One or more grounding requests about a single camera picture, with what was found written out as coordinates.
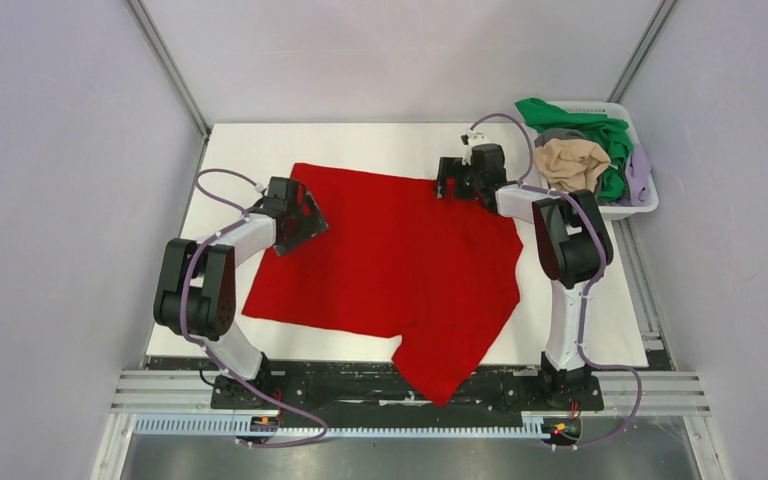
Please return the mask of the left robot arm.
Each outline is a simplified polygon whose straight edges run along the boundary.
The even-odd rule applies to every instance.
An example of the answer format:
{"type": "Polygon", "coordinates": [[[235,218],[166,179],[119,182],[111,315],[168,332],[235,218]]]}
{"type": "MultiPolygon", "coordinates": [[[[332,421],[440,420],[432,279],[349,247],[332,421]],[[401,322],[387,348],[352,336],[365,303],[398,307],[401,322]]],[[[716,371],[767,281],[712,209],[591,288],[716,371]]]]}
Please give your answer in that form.
{"type": "Polygon", "coordinates": [[[153,302],[156,324],[199,347],[250,407],[276,404],[267,357],[236,325],[236,270],[255,254],[287,255],[328,224],[299,180],[273,177],[237,220],[202,240],[174,238],[164,250],[153,302]]]}

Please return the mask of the beige t shirt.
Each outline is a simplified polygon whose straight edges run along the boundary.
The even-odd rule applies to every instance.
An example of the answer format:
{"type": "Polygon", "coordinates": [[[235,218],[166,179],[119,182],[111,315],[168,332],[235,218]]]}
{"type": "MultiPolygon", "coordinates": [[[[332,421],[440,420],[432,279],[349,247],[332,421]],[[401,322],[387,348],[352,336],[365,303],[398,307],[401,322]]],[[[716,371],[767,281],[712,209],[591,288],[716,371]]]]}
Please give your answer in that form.
{"type": "Polygon", "coordinates": [[[599,177],[608,169],[611,159],[599,144],[590,140],[553,138],[535,148],[534,163],[551,188],[595,193],[599,177]]]}

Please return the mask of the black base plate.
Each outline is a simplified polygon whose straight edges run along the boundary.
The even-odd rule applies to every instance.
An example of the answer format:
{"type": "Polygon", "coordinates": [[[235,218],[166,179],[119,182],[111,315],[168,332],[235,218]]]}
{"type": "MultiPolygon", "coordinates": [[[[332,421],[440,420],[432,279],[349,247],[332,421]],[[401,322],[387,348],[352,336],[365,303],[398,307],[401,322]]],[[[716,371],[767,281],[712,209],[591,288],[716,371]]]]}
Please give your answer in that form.
{"type": "Polygon", "coordinates": [[[349,428],[515,427],[525,412],[599,412],[597,378],[559,390],[536,368],[480,366],[442,406],[389,363],[273,361],[252,393],[219,375],[210,382],[214,410],[250,410],[257,425],[330,431],[349,428]]]}

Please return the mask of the grey t shirt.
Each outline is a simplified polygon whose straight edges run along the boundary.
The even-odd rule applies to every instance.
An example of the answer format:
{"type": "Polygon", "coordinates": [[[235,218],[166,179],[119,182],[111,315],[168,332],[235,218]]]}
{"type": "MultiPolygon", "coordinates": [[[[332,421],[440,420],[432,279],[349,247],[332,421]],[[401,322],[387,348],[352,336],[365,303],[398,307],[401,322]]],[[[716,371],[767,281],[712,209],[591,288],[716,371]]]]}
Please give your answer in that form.
{"type": "Polygon", "coordinates": [[[587,136],[576,129],[549,128],[540,133],[534,140],[536,148],[545,146],[550,140],[587,140],[587,136]]]}

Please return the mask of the lilac t shirt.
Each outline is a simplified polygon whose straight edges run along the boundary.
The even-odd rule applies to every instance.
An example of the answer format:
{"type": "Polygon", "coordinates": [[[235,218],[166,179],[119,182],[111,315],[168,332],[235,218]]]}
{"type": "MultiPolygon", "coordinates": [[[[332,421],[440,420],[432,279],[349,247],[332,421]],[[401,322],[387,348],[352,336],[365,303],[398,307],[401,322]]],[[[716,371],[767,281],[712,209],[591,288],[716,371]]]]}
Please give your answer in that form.
{"type": "Polygon", "coordinates": [[[652,165],[648,155],[641,144],[635,144],[624,167],[627,192],[623,197],[623,204],[632,207],[644,206],[651,197],[651,189],[648,181],[652,172],[652,165]]]}

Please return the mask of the aluminium frame rail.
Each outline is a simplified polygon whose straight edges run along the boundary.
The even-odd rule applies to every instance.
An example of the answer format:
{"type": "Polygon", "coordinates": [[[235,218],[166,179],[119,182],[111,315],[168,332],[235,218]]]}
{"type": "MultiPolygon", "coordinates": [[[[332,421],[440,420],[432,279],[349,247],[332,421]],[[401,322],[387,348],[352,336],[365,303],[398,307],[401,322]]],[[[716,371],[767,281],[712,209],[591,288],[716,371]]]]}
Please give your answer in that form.
{"type": "Polygon", "coordinates": [[[209,413],[212,396],[213,389],[198,371],[126,370],[117,383],[111,412],[209,413]]]}

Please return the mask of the white plastic basket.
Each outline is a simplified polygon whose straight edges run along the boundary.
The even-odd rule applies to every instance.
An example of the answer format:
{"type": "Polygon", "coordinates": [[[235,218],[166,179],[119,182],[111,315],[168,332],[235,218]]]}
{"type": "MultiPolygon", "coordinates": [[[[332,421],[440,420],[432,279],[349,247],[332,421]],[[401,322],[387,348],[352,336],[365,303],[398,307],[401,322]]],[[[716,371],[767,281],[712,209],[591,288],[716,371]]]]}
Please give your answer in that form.
{"type": "MultiPolygon", "coordinates": [[[[638,133],[633,124],[630,113],[627,111],[625,107],[623,107],[620,104],[609,103],[609,102],[599,102],[599,101],[547,101],[547,102],[556,104],[564,108],[565,110],[568,110],[571,112],[605,113],[605,114],[608,114],[610,117],[625,120],[629,124],[628,134],[633,142],[633,147],[635,144],[642,145],[642,142],[639,139],[638,133]]],[[[620,219],[629,217],[633,214],[649,213],[654,211],[659,205],[659,199],[658,199],[658,194],[656,191],[652,173],[653,173],[653,167],[652,167],[650,179],[648,181],[648,187],[651,189],[651,197],[650,197],[650,200],[644,206],[632,207],[632,206],[624,205],[623,204],[624,196],[623,196],[620,200],[615,202],[611,202],[611,203],[601,202],[602,214],[609,220],[620,220],[620,219]]]]}

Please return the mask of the red t shirt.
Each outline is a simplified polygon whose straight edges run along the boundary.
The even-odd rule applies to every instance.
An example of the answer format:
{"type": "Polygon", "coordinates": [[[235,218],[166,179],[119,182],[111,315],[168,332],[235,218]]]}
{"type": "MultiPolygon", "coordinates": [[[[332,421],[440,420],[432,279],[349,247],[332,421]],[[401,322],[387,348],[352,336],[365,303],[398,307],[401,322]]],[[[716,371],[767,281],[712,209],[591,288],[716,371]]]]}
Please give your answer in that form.
{"type": "Polygon", "coordinates": [[[433,184],[294,165],[328,230],[294,251],[264,254],[242,312],[250,318],[381,338],[436,406],[472,374],[520,301],[523,250],[512,219],[439,199],[433,184]]]}

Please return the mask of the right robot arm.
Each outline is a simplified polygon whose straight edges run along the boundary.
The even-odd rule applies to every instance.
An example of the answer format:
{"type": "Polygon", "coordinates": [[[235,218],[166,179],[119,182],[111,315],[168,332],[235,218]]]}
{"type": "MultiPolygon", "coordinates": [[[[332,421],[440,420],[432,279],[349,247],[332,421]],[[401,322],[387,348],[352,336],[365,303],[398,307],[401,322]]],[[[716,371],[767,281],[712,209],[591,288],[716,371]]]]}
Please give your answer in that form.
{"type": "Polygon", "coordinates": [[[508,179],[505,155],[495,143],[464,157],[442,157],[433,187],[486,210],[533,225],[540,266],[551,282],[551,324],[541,354],[540,400],[562,408],[594,388],[594,363],[585,348],[590,294],[613,260],[613,246],[593,192],[571,193],[508,179]]]}

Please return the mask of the green t shirt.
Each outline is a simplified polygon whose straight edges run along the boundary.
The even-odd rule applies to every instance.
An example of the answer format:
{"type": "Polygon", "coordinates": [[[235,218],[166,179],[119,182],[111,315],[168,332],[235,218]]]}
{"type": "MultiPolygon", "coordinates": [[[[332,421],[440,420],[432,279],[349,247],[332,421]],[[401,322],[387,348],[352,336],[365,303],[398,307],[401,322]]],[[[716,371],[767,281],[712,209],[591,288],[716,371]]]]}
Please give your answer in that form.
{"type": "Polygon", "coordinates": [[[571,112],[536,97],[515,103],[527,126],[539,133],[550,128],[578,130],[586,140],[598,144],[610,158],[610,166],[600,179],[602,187],[597,197],[602,203],[620,200],[628,191],[625,178],[627,160],[633,153],[627,121],[605,113],[571,112]]]}

